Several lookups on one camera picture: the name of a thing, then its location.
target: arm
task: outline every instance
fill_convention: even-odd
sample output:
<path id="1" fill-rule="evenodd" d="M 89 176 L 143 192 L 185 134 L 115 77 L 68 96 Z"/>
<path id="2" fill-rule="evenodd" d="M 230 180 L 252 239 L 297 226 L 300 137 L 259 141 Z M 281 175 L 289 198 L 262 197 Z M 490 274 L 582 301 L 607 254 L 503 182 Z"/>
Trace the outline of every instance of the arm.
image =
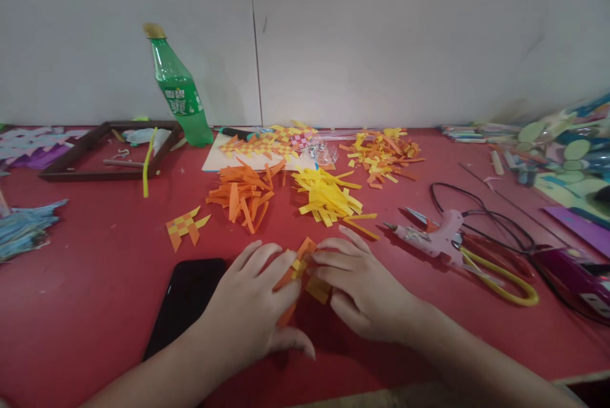
<path id="1" fill-rule="evenodd" d="M 275 328 L 301 291 L 300 280 L 273 291 L 295 261 L 295 252 L 278 256 L 261 272 L 269 257 L 280 250 L 276 244 L 250 244 L 222 277 L 197 322 L 84 407 L 193 407 L 224 380 L 268 353 L 299 348 L 315 360 L 313 345 L 302 331 Z"/>
<path id="2" fill-rule="evenodd" d="M 351 242 L 329 238 L 313 254 L 310 274 L 333 286 L 330 305 L 358 335 L 410 346 L 450 384 L 490 406 L 579 407 L 559 389 L 413 296 L 341 226 Z"/>

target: yellow scissors handle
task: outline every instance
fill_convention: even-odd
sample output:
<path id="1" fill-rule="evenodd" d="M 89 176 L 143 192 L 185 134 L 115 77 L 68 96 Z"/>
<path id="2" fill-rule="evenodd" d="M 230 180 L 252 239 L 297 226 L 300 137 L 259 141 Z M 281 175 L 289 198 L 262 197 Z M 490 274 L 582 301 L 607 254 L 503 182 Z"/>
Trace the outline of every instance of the yellow scissors handle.
<path id="1" fill-rule="evenodd" d="M 508 300 L 512 303 L 518 304 L 520 306 L 535 306 L 540 302 L 540 297 L 538 297 L 538 293 L 536 292 L 536 289 L 531 287 L 528 283 L 523 281 L 521 278 L 518 278 L 517 276 L 513 275 L 511 272 L 505 270 L 504 268 L 499 267 L 498 265 L 495 265 L 492 262 L 489 262 L 489 261 L 479 257 L 476 254 L 473 254 L 472 252 L 470 252 L 468 249 L 466 249 L 464 247 L 460 248 L 460 251 L 464 255 L 464 261 L 466 262 L 467 265 L 471 266 L 472 268 L 477 268 L 477 265 L 474 262 L 474 261 L 476 261 L 477 263 L 489 268 L 490 270 L 495 271 L 496 273 L 499 273 L 500 275 L 504 276 L 509 281 L 511 281 L 513 284 L 515 284 L 518 287 L 520 287 L 521 289 L 523 289 L 525 291 L 525 293 L 527 294 L 526 298 L 514 296 L 513 294 L 509 294 L 507 291 L 502 289 L 499 285 L 497 285 L 493 281 L 490 281 L 488 279 L 481 277 L 481 280 L 485 284 L 487 284 L 487 286 L 491 290 L 493 290 L 495 293 L 497 293 L 501 297 L 504 297 L 506 300 Z"/>

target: black cable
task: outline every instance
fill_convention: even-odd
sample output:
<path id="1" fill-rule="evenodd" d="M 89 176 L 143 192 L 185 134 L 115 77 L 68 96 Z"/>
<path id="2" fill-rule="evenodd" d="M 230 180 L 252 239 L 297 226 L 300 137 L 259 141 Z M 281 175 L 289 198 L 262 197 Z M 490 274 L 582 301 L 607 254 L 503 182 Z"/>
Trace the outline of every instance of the black cable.
<path id="1" fill-rule="evenodd" d="M 515 241 L 515 243 L 517 244 L 518 247 L 509 246 L 506 243 L 503 243 L 501 241 L 498 241 L 495 238 L 492 238 L 491 236 L 482 232 L 481 230 L 464 223 L 463 226 L 465 228 L 472 230 L 473 232 L 478 233 L 481 236 L 486 237 L 488 240 L 493 241 L 495 244 L 498 244 L 506 249 L 513 250 L 520 254 L 527 255 L 527 254 L 530 254 L 534 250 L 534 247 L 536 246 L 536 242 L 534 241 L 534 238 L 532 238 L 531 235 L 527 231 L 525 231 L 525 229 L 523 227 L 521 227 L 519 224 L 517 224 L 512 219 L 509 219 L 505 215 L 497 213 L 495 211 L 490 211 L 489 209 L 487 209 L 487 207 L 485 206 L 485 203 L 483 203 L 483 200 L 481 200 L 478 196 L 476 196 L 473 193 L 470 193 L 464 189 L 461 189 L 460 187 L 453 186 L 452 184 L 447 184 L 446 182 L 433 182 L 430 185 L 430 194 L 432 195 L 432 202 L 434 203 L 434 206 L 436 206 L 436 208 L 440 212 L 443 212 L 444 209 L 438 202 L 437 194 L 434 190 L 435 186 L 448 187 L 449 189 L 453 189 L 457 192 L 460 192 L 460 193 L 472 198 L 474 201 L 476 201 L 478 203 L 478 205 L 480 206 L 480 209 L 473 209 L 473 210 L 463 212 L 462 216 L 464 218 L 468 217 L 469 215 L 477 215 L 477 214 L 482 214 L 482 215 L 488 216 L 492 221 L 494 221 L 496 224 L 499 224 L 504 230 L 506 230 L 506 232 L 513 238 L 513 240 Z M 527 241 L 527 244 L 525 244 L 517 235 L 515 235 L 515 233 L 505 224 L 505 222 L 510 224 L 510 226 L 512 226 L 513 229 L 516 229 L 525 238 L 525 240 Z"/>
<path id="2" fill-rule="evenodd" d="M 551 281 L 551 279 L 548 276 L 548 274 L 546 273 L 546 271 L 543 270 L 542 268 L 540 268 L 538 266 L 538 263 L 536 262 L 535 258 L 532 257 L 532 252 L 534 252 L 534 250 L 536 249 L 536 242 L 534 241 L 534 238 L 532 238 L 532 236 L 523 227 L 521 227 L 519 224 L 517 224 L 512 219 L 509 219 L 507 216 L 487 209 L 483 200 L 481 200 L 478 196 L 474 195 L 473 193 L 468 192 L 467 190 L 461 189 L 460 187 L 453 186 L 452 184 L 447 184 L 446 182 L 434 182 L 430 185 L 430 194 L 432 195 L 432 202 L 434 203 L 434 206 L 436 206 L 437 210 L 439 210 L 440 212 L 443 212 L 444 209 L 438 202 L 438 198 L 437 198 L 437 195 L 435 192 L 435 186 L 448 187 L 449 189 L 452 189 L 452 190 L 460 192 L 464 195 L 467 195 L 468 197 L 470 197 L 471 199 L 476 201 L 478 203 L 480 209 L 472 209 L 472 210 L 463 212 L 462 216 L 464 218 L 468 217 L 469 215 L 488 216 L 492 221 L 494 221 L 496 224 L 499 224 L 504 230 L 506 230 L 506 232 L 508 232 L 508 234 L 515 240 L 518 248 L 509 246 L 501 241 L 498 241 L 497 239 L 492 238 L 491 236 L 487 235 L 486 233 L 482 232 L 481 230 L 479 230 L 477 228 L 474 228 L 473 226 L 470 226 L 467 224 L 462 224 L 463 227 L 470 229 L 473 232 L 478 233 L 481 236 L 484 236 L 488 240 L 493 241 L 494 243 L 496 243 L 504 248 L 510 249 L 512 251 L 515 251 L 515 252 L 518 252 L 518 253 L 524 255 L 525 258 L 529 261 L 530 265 L 533 266 L 534 269 L 538 272 L 538 274 L 540 275 L 540 277 L 542 278 L 542 280 L 544 281 L 546 286 L 550 289 L 551 292 L 553 292 L 555 297 L 565 307 L 567 307 L 568 309 L 570 309 L 572 311 L 575 311 L 576 313 L 578 313 L 579 315 L 581 315 L 582 317 L 584 317 L 586 319 L 589 319 L 593 322 L 597 322 L 601 325 L 605 325 L 606 327 L 610 327 L 609 322 L 604 321 L 602 319 L 598 319 L 595 316 L 586 314 L 585 312 L 583 312 L 580 309 L 578 309 L 577 307 L 573 306 L 568 300 L 565 299 L 565 297 L 561 294 L 561 292 L 559 292 L 558 288 L 553 284 L 553 282 Z M 527 244 L 524 244 L 524 242 L 520 238 L 518 238 L 517 235 L 507 225 L 505 225 L 505 223 L 510 224 L 513 227 L 513 229 L 516 229 L 527 241 Z"/>

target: wooden frame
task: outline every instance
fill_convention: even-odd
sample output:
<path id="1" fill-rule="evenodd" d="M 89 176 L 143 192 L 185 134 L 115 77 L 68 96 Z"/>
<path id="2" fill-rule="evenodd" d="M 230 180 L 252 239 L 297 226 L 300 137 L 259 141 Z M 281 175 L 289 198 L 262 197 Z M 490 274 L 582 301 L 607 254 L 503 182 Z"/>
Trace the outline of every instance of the wooden frame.
<path id="1" fill-rule="evenodd" d="M 66 171 L 71 165 L 75 164 L 89 149 L 91 149 L 101 138 L 111 132 L 112 129 L 138 130 L 140 128 L 159 127 L 170 130 L 170 136 L 165 140 L 159 151 L 152 158 L 148 166 L 148 177 L 156 175 L 163 158 L 170 148 L 178 142 L 178 136 L 182 127 L 177 121 L 117 121 L 104 122 L 82 137 L 72 149 L 55 160 L 45 168 L 39 178 L 49 182 L 77 182 L 77 181 L 97 181 L 97 180 L 123 180 L 123 179 L 142 179 L 142 168 L 130 168 L 125 171 L 87 171 L 69 172 Z"/>

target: smartphone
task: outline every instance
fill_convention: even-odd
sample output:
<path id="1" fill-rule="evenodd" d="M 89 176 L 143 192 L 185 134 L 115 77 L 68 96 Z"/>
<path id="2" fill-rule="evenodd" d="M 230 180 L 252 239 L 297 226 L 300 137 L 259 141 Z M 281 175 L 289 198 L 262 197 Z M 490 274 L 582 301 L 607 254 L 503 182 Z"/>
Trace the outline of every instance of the smartphone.
<path id="1" fill-rule="evenodd" d="M 226 269 L 223 259 L 176 265 L 143 360 L 172 343 L 203 314 Z"/>

